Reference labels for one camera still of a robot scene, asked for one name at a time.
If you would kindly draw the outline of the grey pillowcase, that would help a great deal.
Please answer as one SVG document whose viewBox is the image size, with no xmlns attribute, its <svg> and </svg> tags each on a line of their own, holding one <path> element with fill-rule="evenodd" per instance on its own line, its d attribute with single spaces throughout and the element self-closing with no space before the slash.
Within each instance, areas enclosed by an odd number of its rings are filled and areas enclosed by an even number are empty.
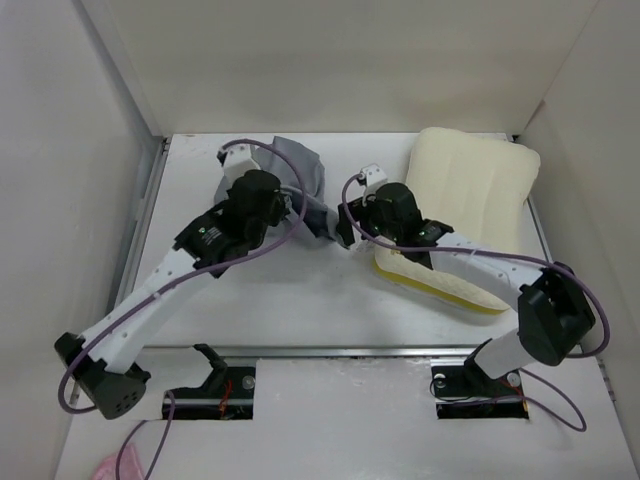
<svg viewBox="0 0 640 480">
<path fill-rule="evenodd" d="M 267 229 L 269 237 L 294 239 L 308 248 L 344 244 L 337 233 L 338 214 L 324 203 L 325 168 L 319 154 L 283 137 L 266 148 L 242 144 L 220 151 L 222 156 L 228 153 L 251 158 L 281 182 L 289 213 L 283 224 Z"/>
</svg>

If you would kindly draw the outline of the cream yellow pillow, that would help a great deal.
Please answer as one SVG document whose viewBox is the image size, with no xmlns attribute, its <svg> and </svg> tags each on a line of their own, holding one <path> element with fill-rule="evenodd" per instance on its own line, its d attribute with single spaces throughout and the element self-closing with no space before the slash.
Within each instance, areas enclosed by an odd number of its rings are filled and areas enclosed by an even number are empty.
<svg viewBox="0 0 640 480">
<path fill-rule="evenodd" d="M 459 130 L 430 127 L 412 147 L 405 184 L 426 218 L 484 247 L 519 253 L 524 204 L 538 176 L 540 155 L 523 145 Z M 425 269 L 377 246 L 382 278 L 468 310 L 499 315 L 509 306 L 450 274 Z"/>
</svg>

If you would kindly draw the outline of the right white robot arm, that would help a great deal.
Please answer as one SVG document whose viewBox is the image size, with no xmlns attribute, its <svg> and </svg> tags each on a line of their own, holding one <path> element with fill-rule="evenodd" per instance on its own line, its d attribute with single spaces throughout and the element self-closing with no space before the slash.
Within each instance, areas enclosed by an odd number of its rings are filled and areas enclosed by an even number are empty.
<svg viewBox="0 0 640 480">
<path fill-rule="evenodd" d="M 565 266 L 482 248 L 442 222 L 422 216 L 409 188 L 381 181 L 339 206 L 339 232 L 348 245 L 366 240 L 433 272 L 452 275 L 497 297 L 517 326 L 485 341 L 467 357 L 463 381 L 477 394 L 500 377 L 538 362 L 557 366 L 602 314 L 588 288 Z"/>
</svg>

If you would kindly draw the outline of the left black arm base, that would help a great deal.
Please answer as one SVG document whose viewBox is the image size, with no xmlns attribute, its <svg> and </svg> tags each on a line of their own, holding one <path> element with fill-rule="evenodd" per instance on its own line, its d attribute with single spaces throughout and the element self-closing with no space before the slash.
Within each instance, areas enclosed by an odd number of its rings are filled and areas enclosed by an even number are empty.
<svg viewBox="0 0 640 480">
<path fill-rule="evenodd" d="M 193 349 L 208 362 L 208 375 L 193 387 L 171 389 L 162 404 L 162 419 L 239 421 L 252 420 L 256 387 L 256 362 L 228 363 L 211 346 L 195 344 Z"/>
</svg>

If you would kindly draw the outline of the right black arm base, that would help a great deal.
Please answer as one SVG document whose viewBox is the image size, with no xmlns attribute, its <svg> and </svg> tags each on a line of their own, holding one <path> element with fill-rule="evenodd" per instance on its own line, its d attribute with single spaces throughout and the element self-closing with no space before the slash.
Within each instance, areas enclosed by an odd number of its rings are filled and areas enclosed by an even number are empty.
<svg viewBox="0 0 640 480">
<path fill-rule="evenodd" d="M 464 358 L 430 362 L 429 391 L 439 420 L 529 419 L 518 370 L 491 379 Z"/>
</svg>

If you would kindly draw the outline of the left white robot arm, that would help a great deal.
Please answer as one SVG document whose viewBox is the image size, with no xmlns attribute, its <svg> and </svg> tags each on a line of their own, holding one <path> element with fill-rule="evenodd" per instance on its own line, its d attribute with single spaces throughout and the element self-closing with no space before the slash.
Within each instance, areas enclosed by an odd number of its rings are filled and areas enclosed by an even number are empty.
<svg viewBox="0 0 640 480">
<path fill-rule="evenodd" d="M 54 349 L 73 380 L 107 420 L 128 413 L 151 375 L 136 359 L 161 327 L 230 267 L 266 253 L 269 228 L 286 216 L 273 174 L 252 169 L 231 185 L 226 200 L 196 217 L 175 238 L 143 284 L 105 318 L 80 334 L 63 333 Z"/>
</svg>

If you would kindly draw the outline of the pink cloth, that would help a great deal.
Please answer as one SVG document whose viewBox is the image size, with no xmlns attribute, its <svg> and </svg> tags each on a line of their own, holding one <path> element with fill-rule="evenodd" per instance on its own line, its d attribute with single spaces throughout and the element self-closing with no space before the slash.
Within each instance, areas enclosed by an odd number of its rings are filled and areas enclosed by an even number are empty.
<svg viewBox="0 0 640 480">
<path fill-rule="evenodd" d="M 134 445 L 127 445 L 122 452 L 106 457 L 94 471 L 92 480 L 116 480 L 116 472 L 122 480 L 143 480 L 145 474 Z"/>
</svg>

